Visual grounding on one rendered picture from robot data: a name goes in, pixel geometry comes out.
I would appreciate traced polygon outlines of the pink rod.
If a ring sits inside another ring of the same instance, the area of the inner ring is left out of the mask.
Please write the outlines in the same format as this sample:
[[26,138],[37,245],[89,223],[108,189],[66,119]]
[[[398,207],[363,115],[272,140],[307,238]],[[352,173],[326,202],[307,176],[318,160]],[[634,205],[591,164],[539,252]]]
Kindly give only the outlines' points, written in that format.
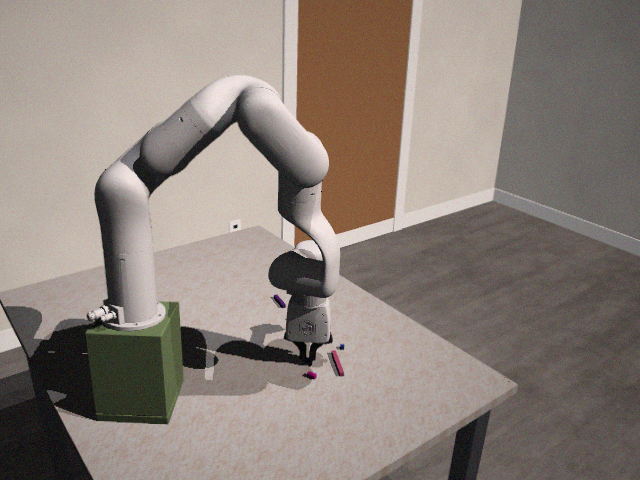
[[343,371],[343,368],[341,366],[341,363],[340,363],[340,360],[338,358],[338,355],[336,353],[336,350],[332,350],[331,354],[332,354],[333,360],[335,362],[335,365],[336,365],[337,371],[339,373],[339,376],[340,377],[344,376],[344,371]]

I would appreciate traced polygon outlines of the purple rod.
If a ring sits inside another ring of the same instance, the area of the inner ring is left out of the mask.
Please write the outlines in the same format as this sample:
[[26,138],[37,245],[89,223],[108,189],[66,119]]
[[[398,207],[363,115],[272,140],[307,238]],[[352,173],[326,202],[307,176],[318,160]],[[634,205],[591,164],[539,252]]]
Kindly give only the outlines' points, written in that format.
[[282,299],[278,295],[274,295],[274,299],[278,302],[278,304],[282,308],[286,308],[286,304],[282,301]]

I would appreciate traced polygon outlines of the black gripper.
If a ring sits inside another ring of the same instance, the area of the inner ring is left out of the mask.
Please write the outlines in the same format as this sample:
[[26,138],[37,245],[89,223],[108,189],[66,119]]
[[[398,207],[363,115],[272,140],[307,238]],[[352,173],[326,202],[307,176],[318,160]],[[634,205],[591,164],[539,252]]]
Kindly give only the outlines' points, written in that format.
[[307,349],[304,342],[312,343],[309,351],[309,365],[312,365],[312,362],[316,360],[317,349],[323,345],[319,343],[333,342],[329,299],[326,298],[326,301],[318,306],[303,306],[296,303],[291,296],[287,309],[284,339],[293,342],[298,347],[302,365],[305,364]]

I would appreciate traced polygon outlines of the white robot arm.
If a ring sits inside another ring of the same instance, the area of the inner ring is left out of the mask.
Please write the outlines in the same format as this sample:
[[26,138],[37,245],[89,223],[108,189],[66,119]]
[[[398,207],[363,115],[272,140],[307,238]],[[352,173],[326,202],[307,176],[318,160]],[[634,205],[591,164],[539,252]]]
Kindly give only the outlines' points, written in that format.
[[321,212],[329,158],[318,137],[301,126],[271,85],[245,75],[210,83],[164,121],[96,183],[108,299],[88,312],[87,319],[100,319],[118,331],[138,331],[165,318],[165,307],[157,302],[149,197],[236,122],[278,170],[280,215],[312,239],[278,256],[269,268],[269,281],[300,305],[324,303],[338,285],[340,247]]

